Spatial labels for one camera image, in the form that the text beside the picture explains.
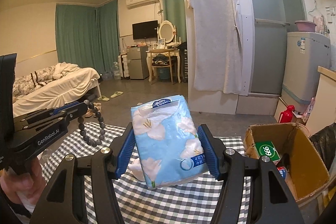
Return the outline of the person's left hand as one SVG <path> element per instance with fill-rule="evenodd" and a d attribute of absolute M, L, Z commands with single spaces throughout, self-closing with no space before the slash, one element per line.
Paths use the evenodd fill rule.
<path fill-rule="evenodd" d="M 37 204 L 46 186 L 46 181 L 42 176 L 42 167 L 37 157 L 31 161 L 31 171 L 32 174 L 25 173 L 21 175 L 3 171 L 1 175 L 1 188 L 11 202 L 22 204 L 17 195 L 17 192 L 22 192 L 31 205 Z"/>

